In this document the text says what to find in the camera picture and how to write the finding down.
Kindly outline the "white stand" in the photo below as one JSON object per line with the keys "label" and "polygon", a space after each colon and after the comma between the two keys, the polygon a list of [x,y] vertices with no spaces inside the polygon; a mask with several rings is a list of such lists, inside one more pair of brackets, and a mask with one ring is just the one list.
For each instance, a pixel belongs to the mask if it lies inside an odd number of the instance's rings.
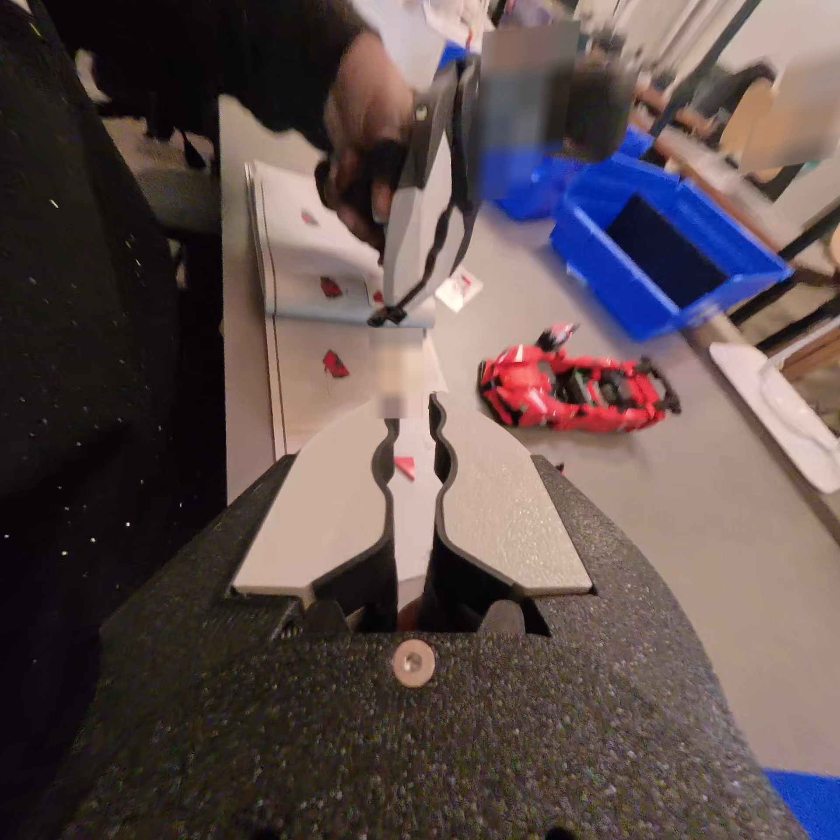
{"label": "white stand", "polygon": [[838,438],[775,364],[739,343],[714,342],[709,355],[805,481],[823,495],[837,493]]}

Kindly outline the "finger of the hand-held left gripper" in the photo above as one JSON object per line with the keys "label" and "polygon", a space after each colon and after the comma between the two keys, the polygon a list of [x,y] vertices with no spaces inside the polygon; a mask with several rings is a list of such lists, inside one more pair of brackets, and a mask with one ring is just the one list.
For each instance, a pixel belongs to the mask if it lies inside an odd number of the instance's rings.
{"label": "finger of the hand-held left gripper", "polygon": [[385,231],[383,306],[406,316],[452,273],[453,97],[423,97],[414,108],[406,160]]}
{"label": "finger of the hand-held left gripper", "polygon": [[453,97],[451,151],[453,171],[452,212],[449,230],[456,242],[452,273],[466,256],[480,209],[478,163],[479,78],[436,77],[420,97]]}

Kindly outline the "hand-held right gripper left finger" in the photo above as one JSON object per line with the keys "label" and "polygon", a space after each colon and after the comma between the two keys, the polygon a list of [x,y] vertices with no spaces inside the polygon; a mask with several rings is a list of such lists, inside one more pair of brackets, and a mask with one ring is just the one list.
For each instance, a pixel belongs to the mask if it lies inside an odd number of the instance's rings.
{"label": "hand-held right gripper left finger", "polygon": [[342,415],[293,459],[233,577],[241,595],[332,600],[345,612],[397,600],[394,474],[398,422],[376,405]]}

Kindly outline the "red lego car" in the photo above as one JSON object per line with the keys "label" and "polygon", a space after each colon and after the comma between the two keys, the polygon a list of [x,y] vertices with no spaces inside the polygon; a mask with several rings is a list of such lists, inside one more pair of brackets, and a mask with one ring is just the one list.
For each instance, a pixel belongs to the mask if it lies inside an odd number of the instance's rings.
{"label": "red lego car", "polygon": [[682,405],[648,358],[613,360],[519,344],[479,363],[477,391],[499,424],[555,432],[630,434]]}

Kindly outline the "person's left forearm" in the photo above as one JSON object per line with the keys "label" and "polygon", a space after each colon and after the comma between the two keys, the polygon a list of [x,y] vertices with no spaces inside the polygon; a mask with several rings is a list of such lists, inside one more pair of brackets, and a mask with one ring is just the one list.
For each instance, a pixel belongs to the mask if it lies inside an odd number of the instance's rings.
{"label": "person's left forearm", "polygon": [[217,99],[266,129],[297,131],[327,151],[328,95],[344,54],[370,32],[350,2],[46,1],[114,115],[159,120],[210,138]]}

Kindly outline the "white sticker sheet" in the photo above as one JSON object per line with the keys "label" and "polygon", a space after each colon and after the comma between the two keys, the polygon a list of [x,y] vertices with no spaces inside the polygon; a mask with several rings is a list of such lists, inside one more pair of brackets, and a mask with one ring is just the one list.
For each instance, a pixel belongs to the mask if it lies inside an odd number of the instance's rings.
{"label": "white sticker sheet", "polygon": [[457,314],[482,292],[483,287],[477,275],[460,266],[436,289],[434,296],[438,303]]}

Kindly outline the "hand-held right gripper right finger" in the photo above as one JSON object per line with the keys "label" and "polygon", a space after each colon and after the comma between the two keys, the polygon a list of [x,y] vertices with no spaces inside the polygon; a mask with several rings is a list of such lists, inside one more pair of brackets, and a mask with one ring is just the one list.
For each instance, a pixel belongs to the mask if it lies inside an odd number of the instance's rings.
{"label": "hand-held right gripper right finger", "polygon": [[429,398],[435,502],[429,581],[441,601],[487,607],[591,591],[592,579],[529,451],[445,392]]}

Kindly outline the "person's left hand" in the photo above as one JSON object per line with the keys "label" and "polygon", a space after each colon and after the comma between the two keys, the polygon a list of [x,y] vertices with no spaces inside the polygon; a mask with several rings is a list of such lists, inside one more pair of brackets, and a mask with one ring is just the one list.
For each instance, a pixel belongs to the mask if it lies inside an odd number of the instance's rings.
{"label": "person's left hand", "polygon": [[363,158],[380,143],[405,145],[413,126],[414,90],[388,54],[378,34],[366,30],[345,51],[325,104],[323,120],[332,153],[325,203],[360,240],[383,249],[383,229],[393,191],[386,182],[371,186],[372,221],[345,203]]}

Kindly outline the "lego instruction booklet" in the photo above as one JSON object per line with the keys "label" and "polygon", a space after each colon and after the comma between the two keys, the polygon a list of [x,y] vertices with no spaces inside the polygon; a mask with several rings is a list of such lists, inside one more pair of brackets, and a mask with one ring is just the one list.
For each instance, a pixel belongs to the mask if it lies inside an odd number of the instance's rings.
{"label": "lego instruction booklet", "polygon": [[358,406],[382,407],[385,339],[367,325],[382,300],[382,270],[373,249],[321,204],[311,175],[252,161],[245,181],[278,458]]}

